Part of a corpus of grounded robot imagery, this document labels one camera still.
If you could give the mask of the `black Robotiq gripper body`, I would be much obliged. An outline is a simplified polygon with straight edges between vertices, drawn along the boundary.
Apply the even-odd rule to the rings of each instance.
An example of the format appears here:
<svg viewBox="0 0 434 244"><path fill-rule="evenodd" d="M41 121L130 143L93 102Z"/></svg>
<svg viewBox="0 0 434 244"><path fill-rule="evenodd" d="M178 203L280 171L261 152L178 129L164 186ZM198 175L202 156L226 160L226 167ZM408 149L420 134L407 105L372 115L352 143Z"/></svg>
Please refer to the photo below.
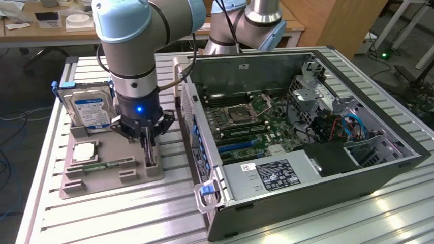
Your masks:
<svg viewBox="0 0 434 244"><path fill-rule="evenodd" d="M158 93L148 93L142 97L128 97L116 93L117 112L120 119L136 120L141 128L148 127L157 122L162 115L162 109L158 103Z"/></svg>

